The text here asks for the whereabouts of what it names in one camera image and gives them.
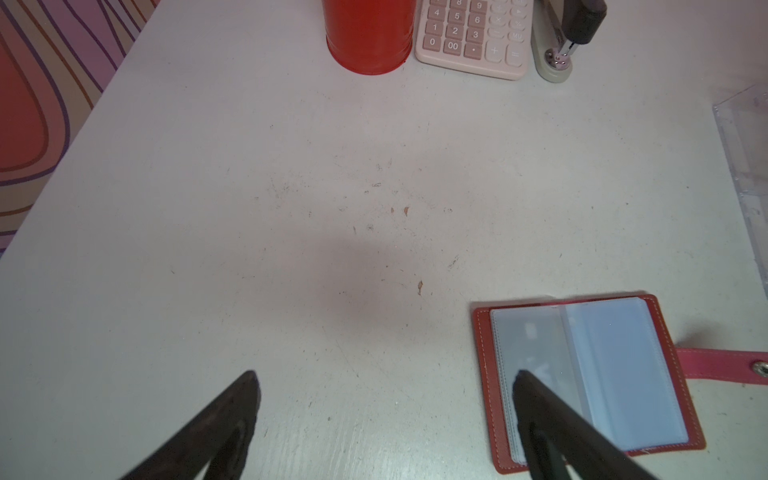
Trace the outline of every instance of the stapler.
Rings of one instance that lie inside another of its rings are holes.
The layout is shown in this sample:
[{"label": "stapler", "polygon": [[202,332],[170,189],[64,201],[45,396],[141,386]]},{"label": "stapler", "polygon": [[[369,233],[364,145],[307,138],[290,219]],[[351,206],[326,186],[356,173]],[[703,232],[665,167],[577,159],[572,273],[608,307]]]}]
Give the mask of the stapler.
[{"label": "stapler", "polygon": [[535,0],[531,48],[536,71],[553,83],[566,81],[571,57],[590,42],[605,18],[604,0]]}]

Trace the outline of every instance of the calculator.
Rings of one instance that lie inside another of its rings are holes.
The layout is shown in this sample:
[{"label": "calculator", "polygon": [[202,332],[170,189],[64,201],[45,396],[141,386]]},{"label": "calculator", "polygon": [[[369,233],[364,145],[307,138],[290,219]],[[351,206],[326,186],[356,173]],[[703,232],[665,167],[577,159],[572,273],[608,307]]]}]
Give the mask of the calculator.
[{"label": "calculator", "polygon": [[416,58],[439,67],[518,80],[531,57],[534,0],[422,0]]}]

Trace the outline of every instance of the wavy striped pattern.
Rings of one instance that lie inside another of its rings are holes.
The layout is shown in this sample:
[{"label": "wavy striped pattern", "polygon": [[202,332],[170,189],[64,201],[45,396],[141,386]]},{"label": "wavy striped pattern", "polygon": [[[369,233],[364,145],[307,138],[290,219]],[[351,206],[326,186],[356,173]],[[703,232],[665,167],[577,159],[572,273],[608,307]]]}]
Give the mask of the wavy striped pattern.
[{"label": "wavy striped pattern", "polygon": [[0,256],[159,0],[0,0]]}]

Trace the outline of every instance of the calculator key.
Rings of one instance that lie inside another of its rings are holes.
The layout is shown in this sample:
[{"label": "calculator key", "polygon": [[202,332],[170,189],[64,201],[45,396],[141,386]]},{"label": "calculator key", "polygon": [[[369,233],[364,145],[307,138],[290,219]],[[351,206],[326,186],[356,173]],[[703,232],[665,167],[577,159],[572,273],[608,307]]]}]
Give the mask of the calculator key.
[{"label": "calculator key", "polygon": [[488,17],[488,23],[496,27],[503,27],[507,21],[504,19],[504,15],[493,14]]},{"label": "calculator key", "polygon": [[461,55],[462,43],[460,41],[451,40],[449,38],[445,40],[445,44],[443,44],[442,51],[443,53],[447,53],[450,55]]},{"label": "calculator key", "polygon": [[467,41],[482,45],[483,37],[485,37],[485,31],[480,28],[467,28]]},{"label": "calculator key", "polygon": [[424,35],[424,49],[440,51],[440,37],[434,35]]},{"label": "calculator key", "polygon": [[442,22],[435,22],[434,20],[427,20],[427,28],[424,33],[430,35],[442,35]]},{"label": "calculator key", "polygon": [[442,22],[445,20],[445,8],[444,7],[429,7],[429,11],[427,12],[427,18],[430,20],[437,20],[438,22]]},{"label": "calculator key", "polygon": [[491,4],[491,12],[498,13],[499,15],[506,15],[508,11],[509,11],[509,7],[507,5],[504,5],[503,3]]},{"label": "calculator key", "polygon": [[470,13],[469,21],[467,25],[470,27],[484,28],[485,27],[485,15],[479,13]]},{"label": "calculator key", "polygon": [[471,58],[472,60],[481,60],[482,59],[482,45],[474,45],[471,43],[468,43],[464,46],[464,56],[466,58]]},{"label": "calculator key", "polygon": [[464,25],[448,25],[445,36],[454,40],[464,40]]},{"label": "calculator key", "polygon": [[464,25],[464,15],[467,15],[467,14],[462,10],[451,9],[448,12],[448,23],[456,23],[458,25]]},{"label": "calculator key", "polygon": [[488,29],[488,35],[492,38],[504,38],[504,30],[499,30],[498,28],[490,27]]},{"label": "calculator key", "polygon": [[485,60],[499,63],[504,58],[504,50],[506,48],[506,42],[488,40],[488,43],[485,44]]},{"label": "calculator key", "polygon": [[523,36],[523,32],[513,30],[509,32],[509,39],[518,43],[522,43],[522,41],[525,40],[525,37]]},{"label": "calculator key", "polygon": [[522,67],[525,50],[522,45],[511,44],[507,47],[507,65],[510,67]]},{"label": "calculator key", "polygon": [[488,2],[485,0],[472,0],[469,4],[469,11],[472,13],[486,13],[488,11]]}]

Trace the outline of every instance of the table surface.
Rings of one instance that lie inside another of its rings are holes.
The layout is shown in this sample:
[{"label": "table surface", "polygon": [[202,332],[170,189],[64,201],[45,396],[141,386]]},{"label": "table surface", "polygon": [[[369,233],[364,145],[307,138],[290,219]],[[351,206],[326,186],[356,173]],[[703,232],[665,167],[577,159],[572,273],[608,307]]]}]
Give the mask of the table surface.
[{"label": "table surface", "polygon": [[[117,478],[255,369],[244,478],[497,478],[481,302],[644,290],[768,349],[711,111],[768,75],[768,2],[608,10],[549,84],[353,74],[319,0],[163,0],[0,261],[0,477]],[[768,389],[689,386],[707,450],[637,461],[764,478]]]}]

